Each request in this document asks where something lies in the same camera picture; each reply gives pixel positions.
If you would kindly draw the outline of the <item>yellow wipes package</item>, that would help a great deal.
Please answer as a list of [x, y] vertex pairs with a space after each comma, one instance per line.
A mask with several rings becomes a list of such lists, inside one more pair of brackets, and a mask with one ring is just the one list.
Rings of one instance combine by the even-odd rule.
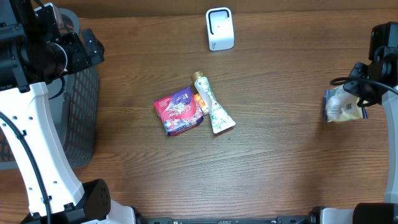
[[359, 107], [358, 102], [359, 98], [345, 91], [343, 86], [326, 90], [323, 97], [323, 121], [339, 123], [367, 119], [366, 109]]

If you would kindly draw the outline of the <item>purple red pad package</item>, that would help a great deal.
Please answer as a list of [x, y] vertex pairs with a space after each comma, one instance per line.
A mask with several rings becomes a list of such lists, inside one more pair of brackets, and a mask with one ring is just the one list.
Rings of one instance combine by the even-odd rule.
[[203, 112], [188, 86], [153, 102], [167, 136], [176, 136], [202, 123]]

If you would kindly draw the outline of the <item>small orange packet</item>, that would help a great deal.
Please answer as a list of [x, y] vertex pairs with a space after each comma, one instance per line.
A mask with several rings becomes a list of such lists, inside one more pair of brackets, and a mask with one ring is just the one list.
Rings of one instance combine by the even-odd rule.
[[203, 98], [199, 93], [194, 95], [195, 101], [198, 103], [200, 109], [202, 110], [202, 113], [204, 116], [209, 114], [208, 107], [206, 103], [203, 101]]

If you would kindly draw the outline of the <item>white bottle gold cap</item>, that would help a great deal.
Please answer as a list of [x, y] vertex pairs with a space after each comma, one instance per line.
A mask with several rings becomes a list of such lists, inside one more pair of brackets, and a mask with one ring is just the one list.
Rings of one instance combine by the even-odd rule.
[[226, 110], [218, 103], [213, 90], [211, 89], [208, 78], [200, 71], [193, 74], [192, 80], [197, 92], [208, 107], [211, 126], [214, 134], [219, 134], [232, 128], [236, 122], [226, 112]]

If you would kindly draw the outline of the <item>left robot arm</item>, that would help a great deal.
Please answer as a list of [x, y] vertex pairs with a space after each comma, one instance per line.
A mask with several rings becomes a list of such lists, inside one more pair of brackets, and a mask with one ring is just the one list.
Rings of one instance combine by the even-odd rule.
[[1, 2], [1, 129], [29, 201], [25, 223], [137, 223], [102, 179], [82, 183], [64, 153], [50, 112], [48, 84], [104, 61], [90, 29], [62, 34], [50, 3]]

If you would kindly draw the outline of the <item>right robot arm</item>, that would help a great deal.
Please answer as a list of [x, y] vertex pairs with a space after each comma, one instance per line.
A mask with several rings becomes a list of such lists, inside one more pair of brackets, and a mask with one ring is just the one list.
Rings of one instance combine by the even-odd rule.
[[292, 223], [397, 223], [397, 23], [371, 30], [369, 64], [357, 62], [346, 77], [330, 81], [323, 99], [325, 122], [366, 118], [366, 108], [380, 105], [387, 122], [388, 171], [384, 200], [354, 208], [314, 207]]

